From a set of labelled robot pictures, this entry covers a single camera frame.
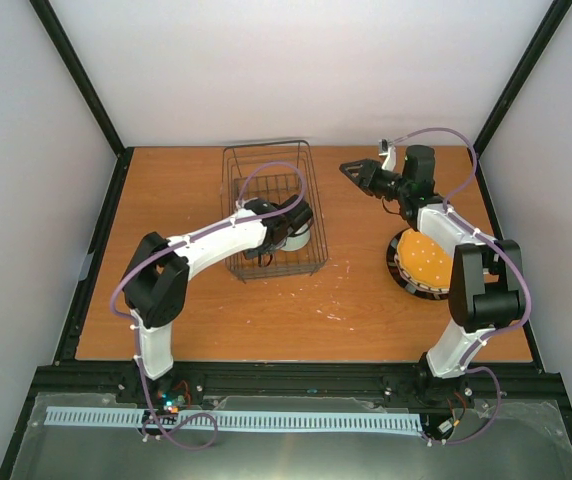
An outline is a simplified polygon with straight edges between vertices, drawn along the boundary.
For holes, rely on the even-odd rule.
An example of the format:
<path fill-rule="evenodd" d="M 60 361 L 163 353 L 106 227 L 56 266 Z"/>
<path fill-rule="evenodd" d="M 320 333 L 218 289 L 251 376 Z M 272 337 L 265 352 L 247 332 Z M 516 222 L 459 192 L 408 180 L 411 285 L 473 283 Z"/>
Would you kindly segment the right black frame post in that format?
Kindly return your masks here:
<path fill-rule="evenodd" d="M 550 3 L 545 15 L 536 28 L 531 40 L 473 142 L 473 151 L 477 158 L 482 156 L 490 144 L 571 7 L 572 0 L 554 0 Z"/>

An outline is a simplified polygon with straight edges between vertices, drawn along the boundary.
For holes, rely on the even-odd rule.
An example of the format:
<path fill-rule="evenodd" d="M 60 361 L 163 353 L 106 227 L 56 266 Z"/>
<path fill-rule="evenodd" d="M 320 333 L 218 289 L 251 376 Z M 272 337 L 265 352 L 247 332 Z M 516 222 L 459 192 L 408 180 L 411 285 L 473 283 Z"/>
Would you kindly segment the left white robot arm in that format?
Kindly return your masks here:
<path fill-rule="evenodd" d="M 279 205 L 252 198 L 242 201 L 229 217 L 197 231 L 172 238 L 152 232 L 141 240 L 111 296 L 110 308 L 118 312 L 117 295 L 123 294 L 133 319 L 143 395 L 159 403 L 173 393 L 172 323 L 184 309 L 189 282 L 236 254 L 254 259 L 275 252 L 312 219 L 312 208 L 302 195 Z"/>

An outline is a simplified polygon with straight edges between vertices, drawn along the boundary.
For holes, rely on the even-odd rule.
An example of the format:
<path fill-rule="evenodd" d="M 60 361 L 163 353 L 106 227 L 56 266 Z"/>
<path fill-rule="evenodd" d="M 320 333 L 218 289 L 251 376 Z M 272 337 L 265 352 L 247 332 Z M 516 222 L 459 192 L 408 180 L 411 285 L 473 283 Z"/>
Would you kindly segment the black striped plate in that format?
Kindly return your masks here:
<path fill-rule="evenodd" d="M 406 293 L 417 297 L 421 300 L 428 301 L 444 301 L 448 298 L 448 288 L 433 289 L 432 287 L 424 287 L 411 279 L 410 275 L 404 271 L 397 263 L 399 243 L 408 228 L 399 231 L 390 241 L 386 251 L 386 264 L 392 279 Z"/>

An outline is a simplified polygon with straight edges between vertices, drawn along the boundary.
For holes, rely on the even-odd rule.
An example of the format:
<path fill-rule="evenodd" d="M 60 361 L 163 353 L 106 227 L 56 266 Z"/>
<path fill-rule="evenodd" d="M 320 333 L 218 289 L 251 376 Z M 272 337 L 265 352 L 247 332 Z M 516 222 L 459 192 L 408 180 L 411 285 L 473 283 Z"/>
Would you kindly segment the grey wire dish rack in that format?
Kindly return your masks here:
<path fill-rule="evenodd" d="M 279 210 L 304 191 L 303 201 L 288 215 L 311 213 L 308 244 L 297 251 L 272 250 L 268 253 L 238 253 L 225 260 L 237 279 L 267 279 L 312 275 L 328 259 L 327 241 L 318 193 L 316 172 L 309 143 L 303 139 L 238 144 L 222 153 L 222 214 L 235 210 L 239 198 L 259 197 Z"/>

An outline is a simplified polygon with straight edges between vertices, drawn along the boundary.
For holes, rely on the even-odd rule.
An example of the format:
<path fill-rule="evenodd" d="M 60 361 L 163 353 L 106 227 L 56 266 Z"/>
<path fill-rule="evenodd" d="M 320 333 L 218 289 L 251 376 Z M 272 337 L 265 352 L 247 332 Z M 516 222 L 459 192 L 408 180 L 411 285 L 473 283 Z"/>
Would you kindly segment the light green ceramic bowl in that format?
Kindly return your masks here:
<path fill-rule="evenodd" d="M 281 245 L 280 249 L 285 252 L 300 250 L 308 244 L 310 238 L 310 225 L 305 224 L 292 235 L 289 235 Z"/>

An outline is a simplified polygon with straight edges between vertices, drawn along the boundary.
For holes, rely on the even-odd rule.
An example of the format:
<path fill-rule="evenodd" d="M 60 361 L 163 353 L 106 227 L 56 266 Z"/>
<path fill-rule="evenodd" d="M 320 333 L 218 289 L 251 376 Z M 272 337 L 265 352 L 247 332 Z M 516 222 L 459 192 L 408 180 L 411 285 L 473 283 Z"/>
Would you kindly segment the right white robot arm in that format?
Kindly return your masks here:
<path fill-rule="evenodd" d="M 521 250 L 511 240 L 484 235 L 435 191 L 435 151 L 411 145 L 401 172 L 394 149 L 385 159 L 343 163 L 341 172 L 362 192 L 395 201 L 409 227 L 430 239 L 452 260 L 447 289 L 450 320 L 438 342 L 417 364 L 418 394 L 437 395 L 460 385 L 470 362 L 491 337 L 530 316 L 532 300 L 521 267 Z"/>

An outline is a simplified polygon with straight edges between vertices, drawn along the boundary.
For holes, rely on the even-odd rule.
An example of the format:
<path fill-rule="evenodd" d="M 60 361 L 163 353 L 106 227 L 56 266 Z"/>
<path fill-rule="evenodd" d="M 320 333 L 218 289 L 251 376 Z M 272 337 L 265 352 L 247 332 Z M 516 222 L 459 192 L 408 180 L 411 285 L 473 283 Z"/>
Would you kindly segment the black aluminium frame rail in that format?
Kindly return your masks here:
<path fill-rule="evenodd" d="M 467 375 L 450 387 L 418 391 L 410 364 L 210 363 L 178 362 L 161 379 L 150 382 L 154 397 L 188 387 L 193 403 L 228 396 L 337 397 L 372 401 L 390 408 L 442 407 L 455 391 L 475 399 L 554 400 L 568 404 L 560 375 L 530 363 L 499 363 L 489 373 Z M 29 388 L 39 393 L 108 393 L 122 403 L 142 404 L 136 366 L 122 361 L 71 361 L 37 369 Z"/>

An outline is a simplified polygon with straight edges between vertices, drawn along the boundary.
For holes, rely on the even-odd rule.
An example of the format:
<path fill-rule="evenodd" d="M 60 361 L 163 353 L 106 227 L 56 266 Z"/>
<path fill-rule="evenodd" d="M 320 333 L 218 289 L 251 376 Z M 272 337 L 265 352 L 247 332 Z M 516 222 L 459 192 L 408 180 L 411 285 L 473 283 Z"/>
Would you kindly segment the black frame post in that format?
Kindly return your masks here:
<path fill-rule="evenodd" d="M 477 158 L 482 156 L 490 144 L 571 7 L 572 0 L 554 0 L 550 3 L 545 15 L 536 28 L 531 40 L 473 142 L 473 151 Z"/>
<path fill-rule="evenodd" d="M 30 0 L 29 3 L 88 106 L 111 151 L 117 158 L 120 158 L 124 154 L 126 147 L 120 139 L 51 2 L 47 0 Z"/>

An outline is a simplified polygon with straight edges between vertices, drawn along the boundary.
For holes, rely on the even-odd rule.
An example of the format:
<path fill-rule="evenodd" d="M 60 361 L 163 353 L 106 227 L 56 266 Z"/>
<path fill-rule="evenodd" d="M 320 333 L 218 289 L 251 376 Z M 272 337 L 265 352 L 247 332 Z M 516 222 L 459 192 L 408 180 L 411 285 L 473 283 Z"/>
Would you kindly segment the left black frame post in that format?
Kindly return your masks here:
<path fill-rule="evenodd" d="M 47 0 L 30 0 L 29 3 L 88 106 L 111 151 L 117 158 L 120 158 L 124 154 L 126 147 L 120 139 L 51 2 Z"/>

